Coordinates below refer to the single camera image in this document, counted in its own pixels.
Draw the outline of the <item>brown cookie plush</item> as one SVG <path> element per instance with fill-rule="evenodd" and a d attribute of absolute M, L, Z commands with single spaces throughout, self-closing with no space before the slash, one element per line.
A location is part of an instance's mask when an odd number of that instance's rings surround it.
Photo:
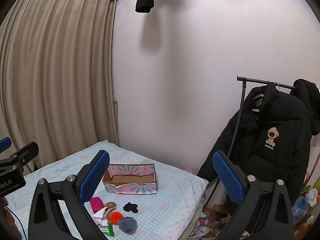
<path fill-rule="evenodd" d="M 108 218 L 109 214 L 117 208 L 117 205 L 116 205 L 115 202 L 107 202 L 105 204 L 105 207 L 106 207 L 106 209 L 104 211 L 104 215 L 103 216 L 105 218 Z"/>

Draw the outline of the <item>grey sock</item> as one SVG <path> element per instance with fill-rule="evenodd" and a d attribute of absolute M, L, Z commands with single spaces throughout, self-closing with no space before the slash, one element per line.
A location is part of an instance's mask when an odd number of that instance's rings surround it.
<path fill-rule="evenodd" d="M 137 221 L 133 217 L 123 217 L 118 220 L 119 229 L 128 234 L 132 235 L 137 231 Z"/>

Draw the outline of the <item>black jacket with dog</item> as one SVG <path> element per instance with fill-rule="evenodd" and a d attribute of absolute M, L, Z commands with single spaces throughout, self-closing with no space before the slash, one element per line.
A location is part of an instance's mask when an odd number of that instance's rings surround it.
<path fill-rule="evenodd" d="M 218 137 L 197 174 L 200 178 L 211 182 L 217 177 L 213 154 L 228 154 L 237 118 L 238 112 Z M 229 159 L 246 175 L 254 175 L 260 181 L 283 180 L 293 204 L 303 187 L 310 140 L 310 115 L 304 103 L 269 83 L 254 87 L 245 98 Z"/>

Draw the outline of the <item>black scrunchie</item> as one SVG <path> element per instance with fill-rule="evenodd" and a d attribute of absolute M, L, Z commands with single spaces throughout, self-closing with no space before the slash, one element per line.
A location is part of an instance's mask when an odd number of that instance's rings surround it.
<path fill-rule="evenodd" d="M 138 205 L 128 202 L 123 206 L 123 210 L 126 212 L 138 213 Z"/>

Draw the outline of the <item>black hooded garment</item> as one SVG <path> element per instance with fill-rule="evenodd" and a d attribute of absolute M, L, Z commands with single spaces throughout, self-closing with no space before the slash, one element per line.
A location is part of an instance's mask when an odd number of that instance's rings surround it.
<path fill-rule="evenodd" d="M 319 134 L 320 126 L 320 94 L 317 85 L 304 79 L 298 79 L 293 83 L 294 89 L 290 94 L 297 97 L 306 105 L 310 115 L 311 134 Z"/>

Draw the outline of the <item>orange fuzzy strawberry plush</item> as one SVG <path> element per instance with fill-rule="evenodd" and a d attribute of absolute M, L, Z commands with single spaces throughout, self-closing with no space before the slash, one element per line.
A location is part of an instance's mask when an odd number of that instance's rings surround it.
<path fill-rule="evenodd" d="M 113 211 L 108 215 L 108 221 L 113 225 L 118 225 L 118 221 L 123 218 L 123 215 L 118 211 Z"/>

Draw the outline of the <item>beige curtain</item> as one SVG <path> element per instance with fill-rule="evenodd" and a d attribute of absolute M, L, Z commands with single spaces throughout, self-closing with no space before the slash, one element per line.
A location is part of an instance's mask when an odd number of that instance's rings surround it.
<path fill-rule="evenodd" d="M 117 144 L 117 0 L 12 0 L 1 23 L 1 137 L 38 156 L 25 173 L 96 142 Z"/>

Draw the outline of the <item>pink patterned cardboard box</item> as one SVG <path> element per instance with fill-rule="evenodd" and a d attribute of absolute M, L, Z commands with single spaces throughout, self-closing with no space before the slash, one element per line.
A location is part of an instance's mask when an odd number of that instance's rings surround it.
<path fill-rule="evenodd" d="M 154 164 L 110 164 L 103 177 L 107 192 L 115 194 L 156 194 Z"/>

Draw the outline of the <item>magenta pouch case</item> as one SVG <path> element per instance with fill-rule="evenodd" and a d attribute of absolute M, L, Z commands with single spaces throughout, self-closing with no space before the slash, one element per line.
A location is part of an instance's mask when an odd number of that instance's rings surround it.
<path fill-rule="evenodd" d="M 99 197 L 93 197 L 90 199 L 89 202 L 90 202 L 93 213 L 97 213 L 102 208 L 104 208 L 104 204 Z"/>

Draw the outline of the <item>black clothes rack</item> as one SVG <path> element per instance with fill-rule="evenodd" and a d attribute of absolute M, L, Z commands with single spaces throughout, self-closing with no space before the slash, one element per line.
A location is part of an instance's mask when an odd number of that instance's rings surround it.
<path fill-rule="evenodd" d="M 239 129 L 242 110 L 243 110 L 243 107 L 244 107 L 245 92 L 246 92 L 246 88 L 247 88 L 247 83 L 250 82 L 250 83 L 263 84 L 263 85 L 267 85 L 269 83 L 275 83 L 278 86 L 279 89 L 280 88 L 286 88 L 286 89 L 290 89 L 290 90 L 295 89 L 295 87 L 293 87 L 293 86 L 285 85 L 285 84 L 278 83 L 278 82 L 267 81 L 267 80 L 252 79 L 252 78 L 242 77 L 242 76 L 237 76 L 236 79 L 237 79 L 237 81 L 241 81 L 242 82 L 241 100 L 240 100 L 240 108 L 239 108 L 238 118 L 237 118 L 237 121 L 236 121 L 235 130 L 234 130 L 234 135 L 233 135 L 233 139 L 232 139 L 232 142 L 231 142 L 227 157 L 229 157 L 231 152 L 232 152 L 233 145 L 234 145 L 234 142 L 235 142 L 235 139 L 236 139 L 236 135 L 237 135 L 237 132 L 238 132 L 238 129 Z M 206 209 L 207 205 L 209 204 L 209 202 L 210 202 L 213 194 L 215 193 L 219 183 L 220 183 L 220 179 L 218 179 L 216 181 L 216 184 L 215 184 L 214 188 L 212 189 L 212 191 L 211 191 L 211 193 L 210 193 L 210 195 L 209 195 L 209 197 L 208 197 L 208 199 L 207 199 L 207 201 L 206 201 L 206 203 L 205 203 L 205 205 L 203 207 L 204 210 Z"/>

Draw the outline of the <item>clear plastic bottle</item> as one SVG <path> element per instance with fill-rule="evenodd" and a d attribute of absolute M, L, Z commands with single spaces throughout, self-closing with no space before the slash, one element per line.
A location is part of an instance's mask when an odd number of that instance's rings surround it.
<path fill-rule="evenodd" d="M 293 224 L 296 225 L 306 214 L 308 210 L 308 198 L 300 196 L 292 207 Z"/>

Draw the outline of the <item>white waffle cloth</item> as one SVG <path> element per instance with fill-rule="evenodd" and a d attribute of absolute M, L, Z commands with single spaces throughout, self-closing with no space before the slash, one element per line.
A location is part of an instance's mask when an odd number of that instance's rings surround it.
<path fill-rule="evenodd" d="M 104 216 L 106 208 L 102 208 L 98 212 L 92 215 L 92 219 L 97 224 L 97 226 L 108 226 L 107 218 Z"/>

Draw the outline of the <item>green wet wipes pack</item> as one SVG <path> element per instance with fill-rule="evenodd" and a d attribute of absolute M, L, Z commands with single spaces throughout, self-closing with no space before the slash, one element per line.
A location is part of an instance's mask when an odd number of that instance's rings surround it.
<path fill-rule="evenodd" d="M 98 228 L 105 236 L 114 237 L 114 230 L 112 224 L 107 226 L 100 225 L 98 226 Z"/>

